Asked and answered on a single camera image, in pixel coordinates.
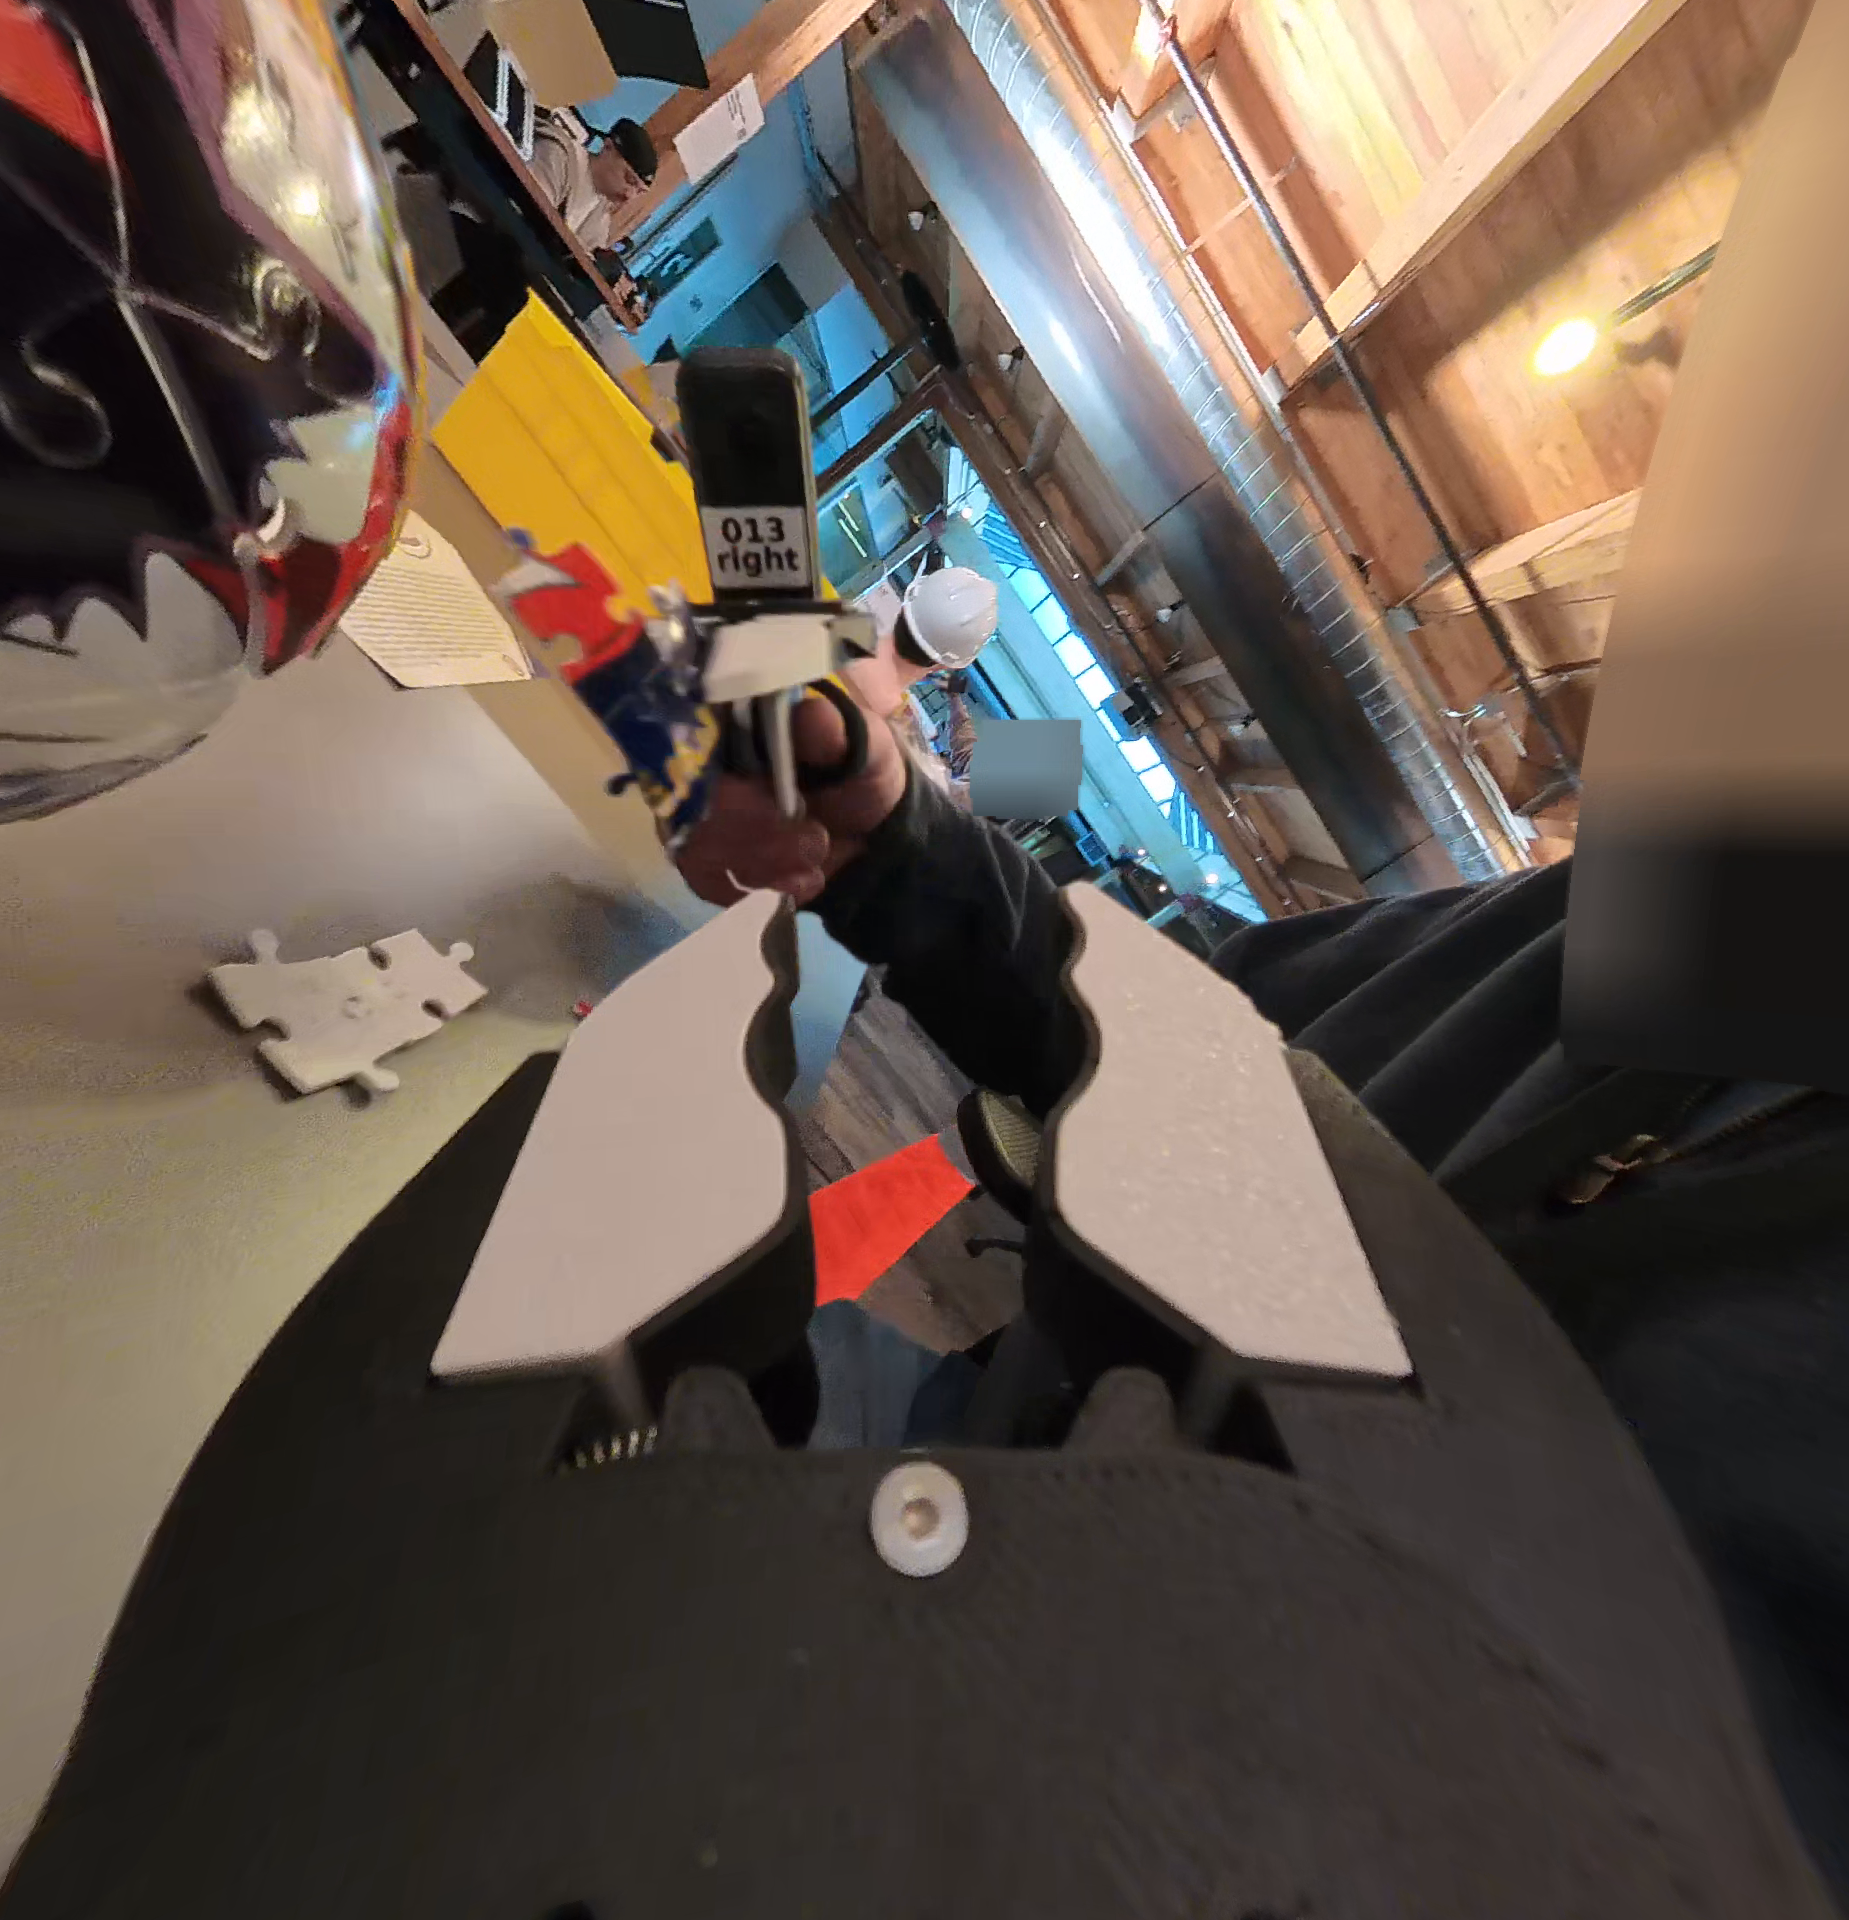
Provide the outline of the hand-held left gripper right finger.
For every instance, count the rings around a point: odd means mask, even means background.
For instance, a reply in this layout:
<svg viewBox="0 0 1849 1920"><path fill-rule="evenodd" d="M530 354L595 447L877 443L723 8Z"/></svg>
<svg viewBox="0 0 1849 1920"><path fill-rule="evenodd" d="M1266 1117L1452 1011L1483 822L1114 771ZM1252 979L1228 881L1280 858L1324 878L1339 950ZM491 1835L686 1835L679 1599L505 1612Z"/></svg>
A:
<svg viewBox="0 0 1849 1920"><path fill-rule="evenodd" d="M1102 892L1070 885L1060 907L1084 1038L1048 1124L1060 1260L1252 1374L1409 1381L1280 1029Z"/></svg>

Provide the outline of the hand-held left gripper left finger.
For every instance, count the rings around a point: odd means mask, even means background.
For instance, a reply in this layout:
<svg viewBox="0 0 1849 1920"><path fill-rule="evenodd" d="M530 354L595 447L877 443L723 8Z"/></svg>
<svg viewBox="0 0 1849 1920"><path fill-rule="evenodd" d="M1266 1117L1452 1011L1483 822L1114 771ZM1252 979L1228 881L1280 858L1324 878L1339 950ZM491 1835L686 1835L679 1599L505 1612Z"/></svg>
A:
<svg viewBox="0 0 1849 1920"><path fill-rule="evenodd" d="M573 1031L431 1352L440 1383L810 1378L792 903L746 895Z"/></svg>

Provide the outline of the blue yellow puzzle piece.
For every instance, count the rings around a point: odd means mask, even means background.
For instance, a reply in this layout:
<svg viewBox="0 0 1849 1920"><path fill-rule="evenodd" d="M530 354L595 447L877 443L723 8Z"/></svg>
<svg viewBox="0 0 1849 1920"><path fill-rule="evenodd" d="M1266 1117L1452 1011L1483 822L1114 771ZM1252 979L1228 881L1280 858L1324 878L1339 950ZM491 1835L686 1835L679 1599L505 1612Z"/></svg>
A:
<svg viewBox="0 0 1849 1920"><path fill-rule="evenodd" d="M669 855L695 833L716 782L720 720L702 685L708 639L693 611L648 617L604 592L564 670L580 707L622 758L611 793L638 791Z"/></svg>

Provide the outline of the colourful printed puzzle ball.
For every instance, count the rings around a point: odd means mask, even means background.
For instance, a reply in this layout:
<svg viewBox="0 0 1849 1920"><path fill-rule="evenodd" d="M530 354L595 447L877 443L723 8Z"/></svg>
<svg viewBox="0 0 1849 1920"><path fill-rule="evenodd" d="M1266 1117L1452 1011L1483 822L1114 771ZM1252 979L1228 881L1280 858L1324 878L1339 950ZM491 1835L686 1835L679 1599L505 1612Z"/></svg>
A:
<svg viewBox="0 0 1849 1920"><path fill-rule="evenodd" d="M0 2L0 826L326 645L405 515L419 356L326 5Z"/></svg>

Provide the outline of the white joined puzzle pieces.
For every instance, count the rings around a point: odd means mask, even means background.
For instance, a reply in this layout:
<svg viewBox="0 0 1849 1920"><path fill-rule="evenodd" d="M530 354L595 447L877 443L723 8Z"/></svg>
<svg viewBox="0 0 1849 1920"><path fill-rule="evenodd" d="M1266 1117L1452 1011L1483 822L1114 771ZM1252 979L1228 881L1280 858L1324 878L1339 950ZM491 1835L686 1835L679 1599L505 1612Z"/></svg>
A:
<svg viewBox="0 0 1849 1920"><path fill-rule="evenodd" d="M299 1096L394 1093L400 1080L387 1061L486 996L468 972L468 942L436 946L419 930L296 963L267 930L253 930L247 945L244 960L204 973L208 989L242 1031L259 1034L258 1059Z"/></svg>

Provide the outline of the person's right hand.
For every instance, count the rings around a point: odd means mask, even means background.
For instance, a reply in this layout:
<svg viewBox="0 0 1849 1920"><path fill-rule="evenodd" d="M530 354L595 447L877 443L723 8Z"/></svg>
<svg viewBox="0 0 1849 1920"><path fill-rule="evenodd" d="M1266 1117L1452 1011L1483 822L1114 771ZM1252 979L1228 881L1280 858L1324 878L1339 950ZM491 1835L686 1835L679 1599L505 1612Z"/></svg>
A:
<svg viewBox="0 0 1849 1920"><path fill-rule="evenodd" d="M782 895L812 905L887 826L909 766L859 685L805 691L761 775L723 774L672 867L708 905Z"/></svg>

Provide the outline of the yellow plastic bin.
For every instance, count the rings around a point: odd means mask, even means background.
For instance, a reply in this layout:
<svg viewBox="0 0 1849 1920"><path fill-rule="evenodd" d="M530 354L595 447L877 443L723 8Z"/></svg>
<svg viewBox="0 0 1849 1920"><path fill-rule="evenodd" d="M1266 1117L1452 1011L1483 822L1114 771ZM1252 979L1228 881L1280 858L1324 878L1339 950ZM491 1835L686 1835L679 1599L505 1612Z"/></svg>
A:
<svg viewBox="0 0 1849 1920"><path fill-rule="evenodd" d="M584 546L640 611L654 589L712 598L690 470L537 296L442 409L431 443L488 517L537 552Z"/></svg>

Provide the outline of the black office chair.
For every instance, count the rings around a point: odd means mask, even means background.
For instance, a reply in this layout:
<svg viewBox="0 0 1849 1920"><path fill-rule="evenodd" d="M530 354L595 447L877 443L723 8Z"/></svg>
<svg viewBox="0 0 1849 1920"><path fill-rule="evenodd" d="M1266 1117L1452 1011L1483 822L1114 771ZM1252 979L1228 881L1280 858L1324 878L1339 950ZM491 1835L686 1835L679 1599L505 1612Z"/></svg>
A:
<svg viewBox="0 0 1849 1920"><path fill-rule="evenodd" d="M1018 1222L1018 1235L966 1235L966 1255L1031 1260L1046 1157L1041 1124L1012 1096L970 1091L959 1101L957 1139L970 1164L972 1189Z"/></svg>

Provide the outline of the white hard hat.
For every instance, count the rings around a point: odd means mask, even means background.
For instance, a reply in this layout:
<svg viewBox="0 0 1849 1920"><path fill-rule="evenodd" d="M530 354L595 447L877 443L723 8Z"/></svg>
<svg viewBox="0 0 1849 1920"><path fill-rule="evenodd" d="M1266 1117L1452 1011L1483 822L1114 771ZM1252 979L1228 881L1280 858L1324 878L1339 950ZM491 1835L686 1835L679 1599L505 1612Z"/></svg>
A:
<svg viewBox="0 0 1849 1920"><path fill-rule="evenodd" d="M966 567L921 575L898 598L898 658L923 673L969 670L1000 627L996 581Z"/></svg>

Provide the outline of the red floor tape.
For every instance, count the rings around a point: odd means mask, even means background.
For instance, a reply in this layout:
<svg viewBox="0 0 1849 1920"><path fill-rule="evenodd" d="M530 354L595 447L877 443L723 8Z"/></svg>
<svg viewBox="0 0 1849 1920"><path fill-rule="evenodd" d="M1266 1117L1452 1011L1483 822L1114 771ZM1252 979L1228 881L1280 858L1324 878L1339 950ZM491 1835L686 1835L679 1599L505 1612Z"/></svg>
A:
<svg viewBox="0 0 1849 1920"><path fill-rule="evenodd" d="M810 1193L815 1303L856 1303L972 1193L953 1132L932 1135Z"/></svg>

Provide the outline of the white printed paper sheet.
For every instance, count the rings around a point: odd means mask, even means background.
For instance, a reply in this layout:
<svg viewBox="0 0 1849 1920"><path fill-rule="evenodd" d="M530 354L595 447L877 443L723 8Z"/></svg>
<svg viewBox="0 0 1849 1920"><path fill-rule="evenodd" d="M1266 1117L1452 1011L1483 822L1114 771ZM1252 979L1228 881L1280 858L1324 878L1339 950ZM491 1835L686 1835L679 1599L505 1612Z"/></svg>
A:
<svg viewBox="0 0 1849 1920"><path fill-rule="evenodd" d="M417 510L339 635L402 691L530 685L543 673L456 543Z"/></svg>

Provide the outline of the wooden background table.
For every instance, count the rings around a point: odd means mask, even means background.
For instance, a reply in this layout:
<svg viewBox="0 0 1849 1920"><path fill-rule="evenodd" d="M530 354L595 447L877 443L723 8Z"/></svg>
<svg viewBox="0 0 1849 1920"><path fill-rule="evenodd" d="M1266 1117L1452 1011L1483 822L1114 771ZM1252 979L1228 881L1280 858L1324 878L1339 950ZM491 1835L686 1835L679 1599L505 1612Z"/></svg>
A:
<svg viewBox="0 0 1849 1920"><path fill-rule="evenodd" d="M468 203L517 245L530 288L567 321L606 316L622 334L629 313L619 296L626 280L607 281L596 257L580 247L527 158L431 30L425 6L362 5L362 37L368 36L374 36L390 85L427 127Z"/></svg>

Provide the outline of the black monitor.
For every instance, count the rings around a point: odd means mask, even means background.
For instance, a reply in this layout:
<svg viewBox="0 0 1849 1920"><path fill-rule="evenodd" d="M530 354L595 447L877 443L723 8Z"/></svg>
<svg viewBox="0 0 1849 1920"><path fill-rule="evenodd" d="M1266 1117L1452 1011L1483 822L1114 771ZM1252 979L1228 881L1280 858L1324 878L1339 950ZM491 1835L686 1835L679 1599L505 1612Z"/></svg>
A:
<svg viewBox="0 0 1849 1920"><path fill-rule="evenodd" d="M705 90L705 52L686 2L584 2L611 73Z"/></svg>

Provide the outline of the brown cardboard sheet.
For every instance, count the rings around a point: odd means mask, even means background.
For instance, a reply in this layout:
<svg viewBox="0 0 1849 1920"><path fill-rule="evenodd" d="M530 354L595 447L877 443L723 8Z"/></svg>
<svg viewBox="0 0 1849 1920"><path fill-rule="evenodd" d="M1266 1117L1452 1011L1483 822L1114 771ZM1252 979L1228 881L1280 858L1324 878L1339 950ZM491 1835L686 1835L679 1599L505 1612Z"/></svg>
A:
<svg viewBox="0 0 1849 1920"><path fill-rule="evenodd" d="M619 73L585 2L484 2L484 25L547 109L611 95Z"/></svg>

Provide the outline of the silver ventilation duct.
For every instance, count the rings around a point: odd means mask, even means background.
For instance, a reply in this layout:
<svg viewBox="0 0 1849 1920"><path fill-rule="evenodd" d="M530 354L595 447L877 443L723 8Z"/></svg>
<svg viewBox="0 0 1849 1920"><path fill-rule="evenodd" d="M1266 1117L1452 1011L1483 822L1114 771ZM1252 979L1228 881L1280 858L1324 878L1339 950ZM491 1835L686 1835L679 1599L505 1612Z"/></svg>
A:
<svg viewBox="0 0 1849 1920"><path fill-rule="evenodd" d="M1522 872L1532 853L1493 777L1441 715L1416 655L1379 611L1259 372L1163 201L1111 135L1038 5L953 2L983 78L1066 211L1116 242L1139 329L1302 612L1313 651L1364 715L1461 878Z"/></svg>

